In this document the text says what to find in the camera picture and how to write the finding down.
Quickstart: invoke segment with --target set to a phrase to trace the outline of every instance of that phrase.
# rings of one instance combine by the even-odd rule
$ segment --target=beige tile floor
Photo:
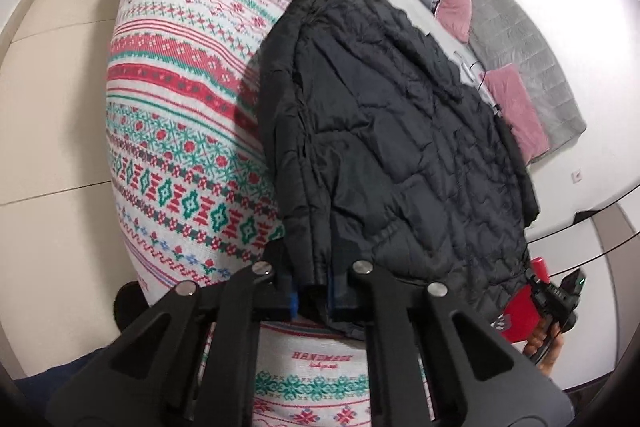
[[[35,0],[0,66],[0,322],[27,375],[117,335],[135,273],[104,138],[120,0]]]

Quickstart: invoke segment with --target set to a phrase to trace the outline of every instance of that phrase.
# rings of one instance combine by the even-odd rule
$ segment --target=metal bolt
[[[369,261],[365,261],[364,259],[360,259],[356,261],[352,265],[353,271],[359,273],[360,275],[366,275],[367,273],[371,273],[373,271],[373,265]]]
[[[441,282],[432,282],[427,286],[427,291],[434,297],[444,297],[449,290]]]
[[[273,266],[267,263],[267,261],[258,261],[257,263],[254,263],[251,269],[256,275],[268,275],[271,273]]]
[[[198,286],[193,281],[182,281],[175,287],[175,292],[178,295],[186,297],[187,295],[196,293],[196,289],[198,289]]]

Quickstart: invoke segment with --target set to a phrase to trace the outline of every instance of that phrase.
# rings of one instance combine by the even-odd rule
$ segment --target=human hand
[[[551,343],[549,350],[546,352],[544,358],[538,364],[538,368],[542,371],[542,374],[545,376],[551,375],[551,370],[556,363],[556,360],[560,356],[560,351],[562,351],[562,346],[564,345],[564,337],[562,336],[562,332],[560,331],[560,326],[558,323],[555,323],[551,326],[550,334],[552,337],[556,339]],[[540,322],[534,328],[531,335],[527,339],[527,345],[524,346],[522,353],[524,355],[530,356],[533,355],[542,343],[546,339],[546,320],[540,319]]]

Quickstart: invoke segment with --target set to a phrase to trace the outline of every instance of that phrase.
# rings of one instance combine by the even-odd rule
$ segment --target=patterned sofa cover
[[[257,139],[260,42],[288,0],[121,0],[107,138],[149,303],[228,279],[283,233]],[[306,320],[260,330],[254,425],[370,423],[366,352]]]

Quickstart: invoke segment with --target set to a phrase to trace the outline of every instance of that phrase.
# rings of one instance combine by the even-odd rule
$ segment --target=black shoe
[[[136,318],[149,309],[138,281],[126,283],[113,301],[113,318],[122,333]]]

